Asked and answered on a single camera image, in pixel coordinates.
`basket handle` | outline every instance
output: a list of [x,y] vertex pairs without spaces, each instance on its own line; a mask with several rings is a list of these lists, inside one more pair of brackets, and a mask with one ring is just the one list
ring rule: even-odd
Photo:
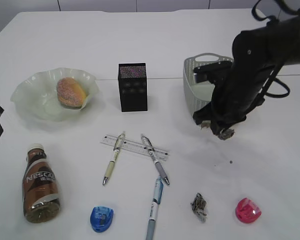
[[[197,58],[202,57],[202,56],[213,56],[213,57],[217,57],[218,59],[214,60],[214,61],[197,61]],[[193,57],[193,59],[196,63],[217,63],[217,62],[222,61],[223,59],[229,59],[230,61],[232,60],[230,57],[221,56],[221,55],[218,55],[218,54],[215,54],[215,53],[210,53],[210,52],[196,55],[196,56]]]

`black pen holder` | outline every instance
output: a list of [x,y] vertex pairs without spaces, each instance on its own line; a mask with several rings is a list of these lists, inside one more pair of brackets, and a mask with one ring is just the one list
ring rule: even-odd
[[145,63],[119,64],[121,112],[148,111]]

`pink pencil sharpener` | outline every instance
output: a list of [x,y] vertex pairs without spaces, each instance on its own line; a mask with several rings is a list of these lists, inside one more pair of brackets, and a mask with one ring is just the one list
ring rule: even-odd
[[260,208],[250,199],[242,199],[235,209],[236,217],[245,224],[253,223],[261,215]]

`wall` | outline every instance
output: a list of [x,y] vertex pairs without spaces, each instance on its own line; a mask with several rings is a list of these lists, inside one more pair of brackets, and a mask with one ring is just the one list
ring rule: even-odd
[[[292,8],[300,0],[285,0]],[[59,0],[61,11],[170,12],[180,9],[252,8],[257,0]],[[265,15],[279,16],[273,0],[262,0],[258,7]],[[59,11],[58,0],[0,0],[0,31],[19,12]],[[281,12],[280,18],[287,16]]]
[[[284,1],[293,10],[298,10],[300,8],[300,0],[284,0]],[[280,20],[290,19],[292,17],[293,16],[286,14],[282,10],[279,15]]]
[[0,31],[20,12],[59,11],[57,0],[0,0]]

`black robotic arm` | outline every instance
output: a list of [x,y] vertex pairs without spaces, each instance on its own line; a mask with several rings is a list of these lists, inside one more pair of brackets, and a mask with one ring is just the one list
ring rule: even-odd
[[[296,17],[282,22],[274,16],[259,17],[256,12],[259,0],[252,15],[259,21],[270,21],[266,27],[242,31],[234,39],[234,62],[229,71],[223,69],[225,75],[213,79],[218,70],[211,71],[209,66],[194,70],[202,79],[215,84],[215,88],[211,102],[196,111],[193,119],[197,125],[207,126],[208,122],[212,132],[222,140],[232,137],[234,131],[230,127],[245,121],[249,112],[264,103],[264,96],[283,98],[290,93],[288,86],[276,76],[284,65],[300,64],[300,9],[293,11],[283,0],[275,1],[282,10]],[[273,82],[282,85],[287,93],[268,93]]]

